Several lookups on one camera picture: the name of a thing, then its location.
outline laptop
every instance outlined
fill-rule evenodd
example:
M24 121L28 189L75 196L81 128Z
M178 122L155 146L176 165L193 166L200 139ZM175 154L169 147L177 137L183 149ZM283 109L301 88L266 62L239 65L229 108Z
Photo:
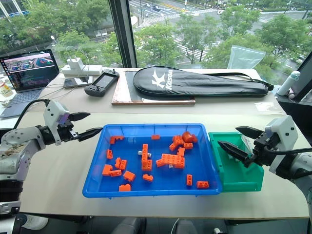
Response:
M51 50L40 50L0 58L16 95L0 118L19 116L27 104L36 100L48 83L59 74Z

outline laptop screen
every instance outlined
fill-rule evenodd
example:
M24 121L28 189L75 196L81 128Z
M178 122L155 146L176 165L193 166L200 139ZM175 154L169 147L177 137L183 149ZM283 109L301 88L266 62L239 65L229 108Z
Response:
M51 50L2 57L0 63L16 92L45 87L59 74Z

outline laptop keyboard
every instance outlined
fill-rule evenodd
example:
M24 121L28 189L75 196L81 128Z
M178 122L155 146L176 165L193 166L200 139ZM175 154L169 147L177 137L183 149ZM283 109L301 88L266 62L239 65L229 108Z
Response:
M22 102L31 102L36 100L41 93L41 90L33 90L25 93L16 94L15 97L11 100L10 105L22 103Z

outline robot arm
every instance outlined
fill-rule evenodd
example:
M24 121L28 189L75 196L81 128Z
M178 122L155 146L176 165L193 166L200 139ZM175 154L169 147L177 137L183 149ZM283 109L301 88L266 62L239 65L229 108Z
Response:
M251 127L236 128L243 135L255 139L252 154L235 145L219 141L223 150L239 159L245 167L251 163L269 166L269 171L294 183L306 197L312 219L312 148L292 150L298 138L293 119L285 116L272 120L265 131Z
M26 179L32 156L46 145L60 145L70 140L83 141L98 134L102 128L89 129L79 134L72 121L81 120L89 113L70 114L60 103L50 100L44 111L46 126L13 129L1 139L0 145L0 224L4 218L20 210L19 196Z

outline power strip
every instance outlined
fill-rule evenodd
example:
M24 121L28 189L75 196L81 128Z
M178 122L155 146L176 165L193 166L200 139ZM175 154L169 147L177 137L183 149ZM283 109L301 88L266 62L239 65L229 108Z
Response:
M102 74L103 71L102 65L86 65L82 70L72 70L70 66L67 64L65 65L61 72L64 75L91 75L91 76L99 76Z

